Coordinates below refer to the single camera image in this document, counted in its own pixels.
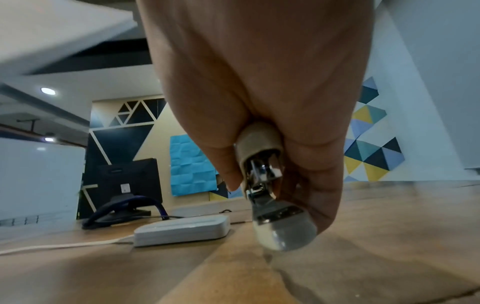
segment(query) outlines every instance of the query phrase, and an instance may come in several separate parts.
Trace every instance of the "wood grain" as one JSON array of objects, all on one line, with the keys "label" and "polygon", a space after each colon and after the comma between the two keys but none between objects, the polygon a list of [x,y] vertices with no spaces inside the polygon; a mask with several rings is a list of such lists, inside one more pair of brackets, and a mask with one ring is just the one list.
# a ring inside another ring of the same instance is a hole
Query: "wood grain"
[{"label": "wood grain", "polygon": [[[115,238],[141,224],[0,249]],[[0,303],[479,303],[479,231],[479,183],[351,183],[333,226],[300,250],[264,250],[246,223],[216,241],[1,256]]]}]

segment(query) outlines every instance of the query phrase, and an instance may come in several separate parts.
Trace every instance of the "recessed light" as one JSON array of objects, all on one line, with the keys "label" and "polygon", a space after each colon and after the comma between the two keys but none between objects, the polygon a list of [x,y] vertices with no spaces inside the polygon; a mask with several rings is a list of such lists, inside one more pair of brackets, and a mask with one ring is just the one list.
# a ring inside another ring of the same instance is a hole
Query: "recessed light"
[{"label": "recessed light", "polygon": [[50,88],[41,88],[40,90],[47,95],[55,95],[56,94],[55,90],[52,90]]}]

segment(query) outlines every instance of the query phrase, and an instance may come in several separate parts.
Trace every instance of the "hand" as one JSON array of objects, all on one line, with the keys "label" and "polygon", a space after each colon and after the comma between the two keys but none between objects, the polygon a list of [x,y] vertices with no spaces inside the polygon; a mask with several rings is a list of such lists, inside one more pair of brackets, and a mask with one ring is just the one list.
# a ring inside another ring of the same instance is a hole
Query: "hand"
[{"label": "hand", "polygon": [[233,148],[240,131],[269,121],[289,158],[280,198],[306,207],[319,232],[329,227],[372,1],[137,1],[165,97],[227,187],[243,179]]}]

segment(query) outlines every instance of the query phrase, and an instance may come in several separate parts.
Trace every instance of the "beige wall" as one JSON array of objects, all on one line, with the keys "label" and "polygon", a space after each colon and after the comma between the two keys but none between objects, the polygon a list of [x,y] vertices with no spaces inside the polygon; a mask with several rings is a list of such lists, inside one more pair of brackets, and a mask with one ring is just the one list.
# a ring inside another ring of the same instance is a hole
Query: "beige wall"
[{"label": "beige wall", "polygon": [[[138,97],[141,99],[163,98],[162,95]],[[95,110],[104,125],[109,125],[115,117],[124,102],[133,101],[137,98],[128,98],[121,100],[95,101],[92,109]],[[170,187],[170,137],[173,135],[182,135],[185,131],[173,115],[170,106],[165,105],[154,126],[150,130],[147,138],[143,142],[140,150],[134,160],[156,158],[158,163],[158,173],[160,176],[161,194],[163,205],[166,210],[172,210],[176,207],[198,205],[209,202],[209,193],[196,193],[185,196],[172,196]]]}]

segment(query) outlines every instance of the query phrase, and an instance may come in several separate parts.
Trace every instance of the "handheld metallic object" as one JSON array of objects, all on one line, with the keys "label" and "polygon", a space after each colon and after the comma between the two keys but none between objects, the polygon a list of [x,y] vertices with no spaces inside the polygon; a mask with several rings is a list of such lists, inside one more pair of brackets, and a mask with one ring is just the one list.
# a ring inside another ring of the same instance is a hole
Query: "handheld metallic object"
[{"label": "handheld metallic object", "polygon": [[255,122],[239,135],[236,157],[243,174],[242,190],[252,204],[253,227],[258,241],[272,250],[293,250],[309,244],[317,227],[309,213],[277,200],[274,184],[282,178],[283,144],[272,125]]}]

